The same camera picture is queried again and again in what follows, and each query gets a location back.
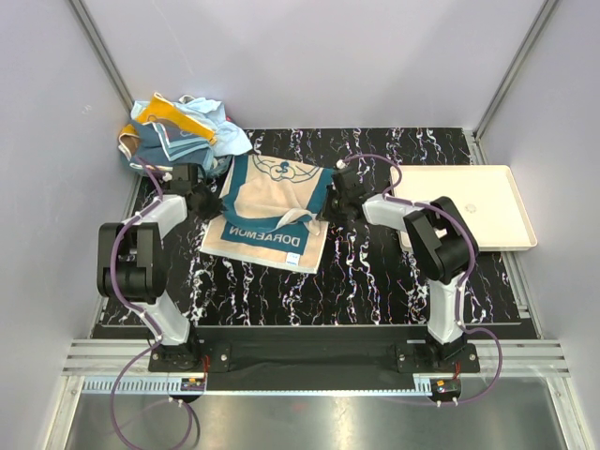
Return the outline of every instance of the white wall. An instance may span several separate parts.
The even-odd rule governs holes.
[[[41,448],[70,341],[89,332],[98,227],[132,177],[115,135],[127,114],[67,2],[0,13],[0,440]]]
[[[132,95],[247,128],[474,128],[542,0],[86,0]]]
[[[539,239],[522,255],[526,277],[598,444],[599,20],[598,2],[562,2],[483,139],[517,179]]]

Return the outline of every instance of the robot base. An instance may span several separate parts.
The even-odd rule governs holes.
[[[398,344],[397,370],[400,373],[455,373],[460,363],[461,373],[479,373],[479,357],[473,344],[465,344],[452,355],[442,358],[432,344]]]
[[[231,346],[227,343],[201,343],[192,326],[187,342],[159,345],[150,354],[149,372],[227,372]]]

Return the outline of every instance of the beige towel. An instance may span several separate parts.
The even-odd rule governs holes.
[[[330,182],[330,170],[308,164],[276,157],[236,157],[221,192],[229,207],[224,216],[232,223],[224,216],[213,219],[201,251],[316,274],[328,223],[314,217]]]

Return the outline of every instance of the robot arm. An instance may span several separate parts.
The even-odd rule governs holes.
[[[147,214],[136,213],[123,222],[105,223],[98,236],[97,288],[101,295],[111,297],[115,296],[111,257],[116,236],[133,218],[139,218],[117,248],[115,274],[119,291],[129,301],[126,306],[160,340],[153,351],[151,371],[153,361],[156,371],[185,370],[195,367],[202,357],[194,327],[166,291],[168,264],[162,240],[188,217],[188,211],[205,218],[220,214],[220,200],[198,181],[196,166],[175,166],[172,176],[167,195],[155,198]],[[154,325],[160,329],[160,336]]]
[[[464,291],[457,295],[458,282],[467,270],[470,257],[464,238],[449,220],[426,207],[392,202],[382,194],[366,193],[358,175],[348,167],[335,171],[332,177],[333,186],[328,187],[320,218],[335,222],[364,217],[370,224],[408,233],[416,265],[429,285],[427,343],[430,356],[438,361],[456,356],[467,343],[461,328]],[[476,255],[477,243],[454,203],[441,197],[430,204],[452,216],[467,232]]]

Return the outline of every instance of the white tray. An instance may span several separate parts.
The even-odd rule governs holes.
[[[481,251],[526,250],[537,245],[532,224],[507,166],[401,166],[394,195],[412,201],[452,199]],[[398,173],[391,168],[391,181]],[[411,249],[400,233],[403,249]]]

